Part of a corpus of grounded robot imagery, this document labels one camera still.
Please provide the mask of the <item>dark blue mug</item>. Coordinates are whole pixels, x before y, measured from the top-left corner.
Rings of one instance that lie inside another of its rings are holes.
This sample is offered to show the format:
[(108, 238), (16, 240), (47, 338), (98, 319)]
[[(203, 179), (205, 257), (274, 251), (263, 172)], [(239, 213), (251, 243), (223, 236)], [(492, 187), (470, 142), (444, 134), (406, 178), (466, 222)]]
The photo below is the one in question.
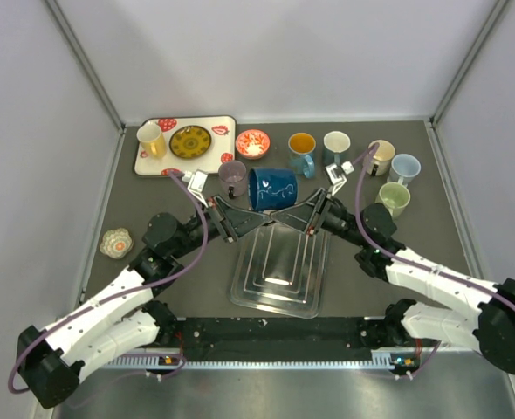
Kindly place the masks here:
[(292, 206), (298, 197), (298, 183), (289, 168), (251, 168), (248, 197), (254, 211), (281, 210)]

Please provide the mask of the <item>purple mug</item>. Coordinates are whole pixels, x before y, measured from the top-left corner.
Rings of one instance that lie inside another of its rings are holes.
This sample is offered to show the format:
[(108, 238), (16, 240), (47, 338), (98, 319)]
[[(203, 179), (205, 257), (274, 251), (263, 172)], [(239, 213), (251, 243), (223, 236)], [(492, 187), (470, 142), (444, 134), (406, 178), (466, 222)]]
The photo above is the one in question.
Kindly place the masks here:
[(218, 169), (218, 176), (229, 199), (244, 195), (248, 189), (248, 170), (240, 161), (227, 161)]

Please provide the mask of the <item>teal mug white inside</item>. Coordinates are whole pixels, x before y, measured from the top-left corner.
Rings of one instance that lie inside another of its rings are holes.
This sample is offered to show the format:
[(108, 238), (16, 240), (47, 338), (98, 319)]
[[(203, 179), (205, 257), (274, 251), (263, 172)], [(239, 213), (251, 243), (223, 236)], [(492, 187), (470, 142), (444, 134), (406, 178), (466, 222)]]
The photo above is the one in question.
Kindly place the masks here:
[(323, 138), (322, 162), (325, 167), (345, 161), (347, 151), (351, 147), (350, 137), (341, 131), (331, 131)]

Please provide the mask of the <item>light green mug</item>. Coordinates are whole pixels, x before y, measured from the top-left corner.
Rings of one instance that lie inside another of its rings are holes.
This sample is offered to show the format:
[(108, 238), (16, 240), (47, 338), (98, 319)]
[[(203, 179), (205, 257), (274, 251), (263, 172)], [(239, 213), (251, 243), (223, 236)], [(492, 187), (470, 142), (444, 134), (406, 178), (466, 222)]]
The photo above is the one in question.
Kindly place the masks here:
[(381, 186), (375, 201), (381, 203), (394, 219), (399, 217), (411, 200), (409, 189), (398, 182), (387, 182)]

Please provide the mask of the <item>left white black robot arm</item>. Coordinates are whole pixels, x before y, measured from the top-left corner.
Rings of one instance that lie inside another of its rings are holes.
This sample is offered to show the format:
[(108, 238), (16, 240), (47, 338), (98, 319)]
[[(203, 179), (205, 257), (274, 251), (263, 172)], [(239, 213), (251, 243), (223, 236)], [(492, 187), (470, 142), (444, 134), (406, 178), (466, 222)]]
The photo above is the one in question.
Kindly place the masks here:
[(167, 212), (153, 216), (143, 248), (109, 285), (49, 326), (29, 326), (18, 335), (10, 377), (20, 377), (42, 408), (58, 406), (90, 374), (126, 352), (170, 344), (175, 316), (156, 297), (188, 272), (179, 258), (203, 253), (217, 237), (235, 241), (271, 220), (220, 196), (195, 206), (186, 223)]

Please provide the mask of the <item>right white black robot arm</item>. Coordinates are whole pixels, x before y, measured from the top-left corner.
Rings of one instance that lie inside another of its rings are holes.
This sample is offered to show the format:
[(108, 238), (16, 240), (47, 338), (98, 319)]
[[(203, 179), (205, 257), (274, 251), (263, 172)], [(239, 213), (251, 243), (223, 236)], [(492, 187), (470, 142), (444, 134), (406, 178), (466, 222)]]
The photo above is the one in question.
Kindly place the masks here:
[(354, 258), (369, 277), (434, 301), (429, 306), (402, 299), (391, 305), (384, 321), (392, 343), (438, 340), (469, 348), (494, 367), (515, 374), (515, 279), (497, 284), (431, 262), (393, 239), (396, 226), (382, 204), (350, 212), (324, 189), (273, 211), (271, 219), (307, 235), (324, 230), (360, 247)]

